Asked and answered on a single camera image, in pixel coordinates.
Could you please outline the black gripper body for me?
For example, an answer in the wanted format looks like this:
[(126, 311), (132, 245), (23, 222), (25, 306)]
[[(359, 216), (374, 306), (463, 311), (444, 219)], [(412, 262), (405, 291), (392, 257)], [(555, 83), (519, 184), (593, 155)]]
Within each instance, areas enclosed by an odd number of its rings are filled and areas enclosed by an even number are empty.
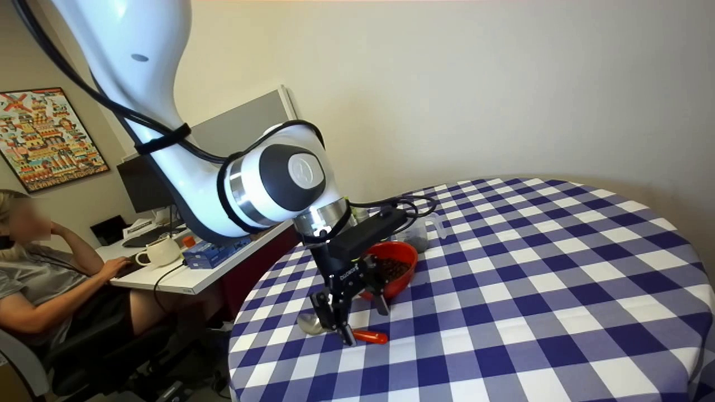
[(362, 262), (370, 257), (370, 249), (353, 259), (339, 259), (328, 253), (328, 243), (330, 239), (310, 249), (324, 278), (323, 292), (330, 292), (336, 300), (352, 304), (353, 296), (365, 291)]

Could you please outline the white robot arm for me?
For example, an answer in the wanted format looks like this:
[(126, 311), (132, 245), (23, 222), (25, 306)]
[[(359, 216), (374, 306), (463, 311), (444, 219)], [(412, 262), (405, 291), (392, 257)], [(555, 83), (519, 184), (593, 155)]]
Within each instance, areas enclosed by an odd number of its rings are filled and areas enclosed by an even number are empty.
[(213, 243), (289, 222), (314, 249), (324, 291), (314, 307), (327, 330), (353, 341), (352, 301), (367, 281), (356, 259), (374, 243), (352, 222), (323, 132), (309, 120), (268, 127), (229, 157), (193, 141), (175, 80), (193, 26), (190, 0), (50, 0), (90, 72), (79, 73), (39, 23), (30, 0), (13, 7), (52, 63), (127, 130), (164, 178), (194, 235)]

